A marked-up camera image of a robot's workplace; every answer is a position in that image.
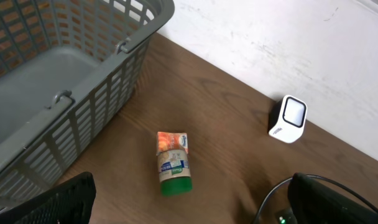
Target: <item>wood grain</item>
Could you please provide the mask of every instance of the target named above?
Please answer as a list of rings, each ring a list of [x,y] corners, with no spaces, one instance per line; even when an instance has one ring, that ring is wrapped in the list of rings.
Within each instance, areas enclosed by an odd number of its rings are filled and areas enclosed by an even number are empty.
[[[60,181],[95,178],[91,223],[250,223],[270,188],[295,172],[341,182],[378,207],[378,162],[307,122],[300,140],[267,135],[274,102],[156,34],[135,93]],[[193,191],[160,194],[157,131],[188,133]],[[279,190],[263,212],[288,205]]]

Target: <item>green cap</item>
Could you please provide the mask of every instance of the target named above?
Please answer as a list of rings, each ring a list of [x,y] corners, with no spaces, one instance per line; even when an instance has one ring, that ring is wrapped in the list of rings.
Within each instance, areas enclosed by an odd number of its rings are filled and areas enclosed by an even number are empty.
[[[163,196],[173,196],[189,192],[192,189],[190,177],[177,177],[161,183]]]

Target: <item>basket bottom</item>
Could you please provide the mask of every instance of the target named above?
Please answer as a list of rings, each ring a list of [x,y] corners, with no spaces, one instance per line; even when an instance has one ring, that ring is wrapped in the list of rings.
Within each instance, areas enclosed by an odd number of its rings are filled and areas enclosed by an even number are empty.
[[[0,78],[0,143],[16,132],[61,90],[71,90],[99,62],[71,47],[57,47]]]

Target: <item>jar label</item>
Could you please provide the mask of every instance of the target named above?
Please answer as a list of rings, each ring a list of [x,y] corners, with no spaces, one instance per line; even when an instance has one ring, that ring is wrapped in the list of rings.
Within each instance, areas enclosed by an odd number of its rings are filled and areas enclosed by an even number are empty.
[[[159,154],[158,167],[160,182],[176,177],[190,177],[188,157],[181,149]]]

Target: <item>orange packet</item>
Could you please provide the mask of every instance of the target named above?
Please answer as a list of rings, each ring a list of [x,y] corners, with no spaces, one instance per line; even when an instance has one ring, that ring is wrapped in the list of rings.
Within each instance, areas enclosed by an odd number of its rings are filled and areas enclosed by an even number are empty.
[[[173,149],[182,149],[188,154],[188,136],[186,133],[157,133],[157,152],[158,156],[161,152]]]

